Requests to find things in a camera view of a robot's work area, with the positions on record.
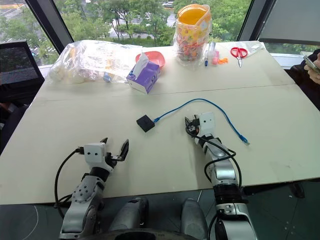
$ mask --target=window frame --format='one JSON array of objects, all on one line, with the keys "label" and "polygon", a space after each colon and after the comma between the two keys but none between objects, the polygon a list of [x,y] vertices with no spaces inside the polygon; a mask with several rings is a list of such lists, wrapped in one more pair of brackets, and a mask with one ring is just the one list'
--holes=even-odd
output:
[{"label": "window frame", "polygon": [[52,45],[60,55],[74,40],[53,0],[25,0]]},{"label": "window frame", "polygon": [[252,0],[236,40],[258,40],[276,1],[277,0]]}]

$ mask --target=purple tissue box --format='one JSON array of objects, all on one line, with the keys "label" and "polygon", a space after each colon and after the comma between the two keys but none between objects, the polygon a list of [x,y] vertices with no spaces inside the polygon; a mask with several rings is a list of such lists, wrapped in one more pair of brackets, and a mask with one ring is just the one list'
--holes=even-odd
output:
[{"label": "purple tissue box", "polygon": [[149,61],[145,68],[142,69],[138,77],[136,77],[134,74],[129,74],[126,79],[128,80],[130,87],[148,94],[152,86],[158,80],[159,73],[159,65]]}]

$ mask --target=floor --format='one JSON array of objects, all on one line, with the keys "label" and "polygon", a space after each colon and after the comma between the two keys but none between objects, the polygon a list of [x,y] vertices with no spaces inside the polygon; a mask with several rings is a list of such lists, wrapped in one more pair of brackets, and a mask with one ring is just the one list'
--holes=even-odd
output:
[{"label": "floor", "polygon": [[[320,202],[320,182],[303,182],[302,186],[305,198],[294,197],[288,186],[248,197],[249,213],[259,240],[319,239],[317,205]],[[179,231],[181,204],[186,198],[197,199],[199,193],[185,191],[148,195],[147,227]],[[102,230],[108,229],[119,209],[130,199],[116,197],[105,200]],[[209,224],[216,212],[212,190],[202,191],[199,205]],[[51,206],[0,205],[1,240],[56,240],[61,224],[57,210]]]}]

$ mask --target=scissors handle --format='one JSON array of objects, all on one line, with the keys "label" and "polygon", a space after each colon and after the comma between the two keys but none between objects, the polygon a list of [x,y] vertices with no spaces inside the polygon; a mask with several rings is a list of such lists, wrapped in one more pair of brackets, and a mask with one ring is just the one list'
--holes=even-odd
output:
[{"label": "scissors handle", "polygon": [[240,58],[245,58],[248,55],[248,51],[244,48],[240,47],[233,47],[231,48],[230,51],[231,55],[234,56],[235,58],[240,57]]}]

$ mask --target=hand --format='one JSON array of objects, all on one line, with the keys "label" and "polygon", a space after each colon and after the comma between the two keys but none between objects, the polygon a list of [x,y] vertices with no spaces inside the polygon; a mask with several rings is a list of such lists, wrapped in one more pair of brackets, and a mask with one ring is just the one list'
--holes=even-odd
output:
[{"label": "hand", "polygon": [[[318,68],[320,68],[320,52],[317,55],[317,59],[313,62]],[[310,79],[316,84],[320,85],[320,74],[313,71],[308,65],[304,66],[304,70],[308,71]]]}]

